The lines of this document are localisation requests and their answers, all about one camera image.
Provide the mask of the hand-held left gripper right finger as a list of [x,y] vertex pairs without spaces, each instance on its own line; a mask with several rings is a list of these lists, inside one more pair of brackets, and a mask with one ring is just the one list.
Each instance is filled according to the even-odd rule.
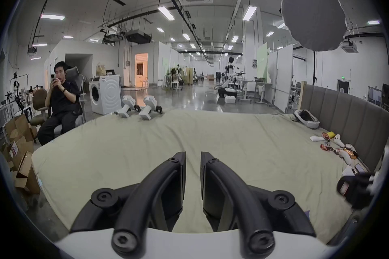
[[316,237],[309,217],[285,190],[246,184],[229,166],[201,152],[203,212],[214,232],[238,229],[243,254],[271,254],[274,231]]

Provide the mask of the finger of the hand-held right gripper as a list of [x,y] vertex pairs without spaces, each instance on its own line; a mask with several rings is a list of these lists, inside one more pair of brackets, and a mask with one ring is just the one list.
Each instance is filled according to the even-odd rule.
[[337,183],[337,192],[345,198],[355,210],[368,207],[373,199],[368,186],[373,184],[373,173],[358,173],[354,176],[343,176]]

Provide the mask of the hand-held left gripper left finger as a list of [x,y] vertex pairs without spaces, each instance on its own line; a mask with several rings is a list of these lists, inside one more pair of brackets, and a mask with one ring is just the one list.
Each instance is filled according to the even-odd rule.
[[141,253],[147,228],[172,232],[183,210],[186,152],[176,153],[140,183],[95,190],[78,213],[70,232],[113,229],[116,253]]

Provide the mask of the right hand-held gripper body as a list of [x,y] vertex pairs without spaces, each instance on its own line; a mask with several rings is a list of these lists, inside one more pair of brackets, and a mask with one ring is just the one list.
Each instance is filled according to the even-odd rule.
[[389,146],[386,145],[384,148],[384,154],[383,154],[380,170],[375,172],[369,178],[369,182],[370,182],[370,184],[368,185],[369,193],[378,193],[381,190],[384,181],[388,175],[388,172],[389,172]]

